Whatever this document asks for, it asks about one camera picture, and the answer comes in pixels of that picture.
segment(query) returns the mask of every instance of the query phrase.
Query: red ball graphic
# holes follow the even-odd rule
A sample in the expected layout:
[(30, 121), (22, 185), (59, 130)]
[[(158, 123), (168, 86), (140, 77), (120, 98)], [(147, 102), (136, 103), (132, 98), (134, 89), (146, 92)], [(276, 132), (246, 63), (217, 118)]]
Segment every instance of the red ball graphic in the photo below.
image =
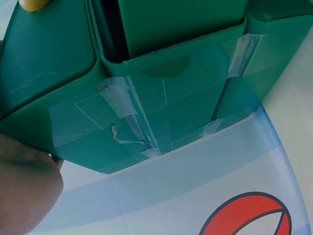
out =
[(291, 234), (291, 217), (276, 197), (263, 192), (247, 192), (219, 206), (205, 222), (200, 235), (234, 235), (263, 216), (281, 212), (275, 235)]

